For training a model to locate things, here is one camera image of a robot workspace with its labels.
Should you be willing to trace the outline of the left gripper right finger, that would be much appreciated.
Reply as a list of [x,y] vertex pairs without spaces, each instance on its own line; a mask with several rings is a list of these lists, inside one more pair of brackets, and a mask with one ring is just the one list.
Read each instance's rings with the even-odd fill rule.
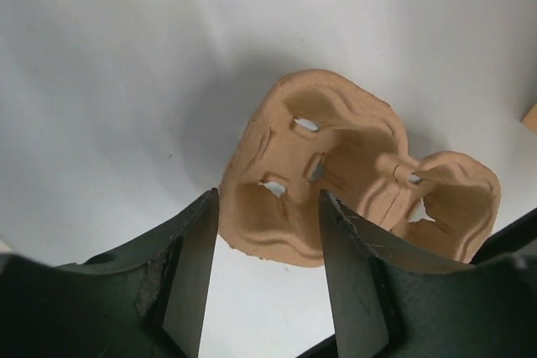
[[437,256],[327,191],[319,224],[336,357],[533,357],[536,256],[478,264]]

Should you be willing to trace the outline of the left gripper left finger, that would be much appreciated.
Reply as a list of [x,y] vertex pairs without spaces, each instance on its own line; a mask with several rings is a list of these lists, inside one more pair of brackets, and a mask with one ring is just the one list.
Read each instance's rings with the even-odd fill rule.
[[2,254],[2,356],[198,356],[218,213],[211,189],[82,264]]

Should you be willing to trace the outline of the single brown pulp carrier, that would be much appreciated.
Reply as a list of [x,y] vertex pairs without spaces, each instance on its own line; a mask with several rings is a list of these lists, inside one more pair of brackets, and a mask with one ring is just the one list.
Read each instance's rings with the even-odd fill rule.
[[220,236],[253,257],[324,262],[322,190],[412,245],[470,262],[491,235],[501,185],[464,153],[409,154],[392,107],[329,70],[282,77],[251,116],[219,186]]

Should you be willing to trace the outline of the brown paper bag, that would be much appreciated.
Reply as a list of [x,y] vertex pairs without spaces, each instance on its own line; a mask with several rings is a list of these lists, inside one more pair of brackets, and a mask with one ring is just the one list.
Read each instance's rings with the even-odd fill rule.
[[537,132],[537,105],[534,105],[528,111],[524,116],[522,123],[533,132]]

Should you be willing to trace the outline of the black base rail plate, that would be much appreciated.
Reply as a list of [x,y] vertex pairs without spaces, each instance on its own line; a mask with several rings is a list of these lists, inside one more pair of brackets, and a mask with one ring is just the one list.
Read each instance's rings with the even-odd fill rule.
[[477,251],[471,264],[478,264],[505,253],[536,249],[536,209],[490,236]]

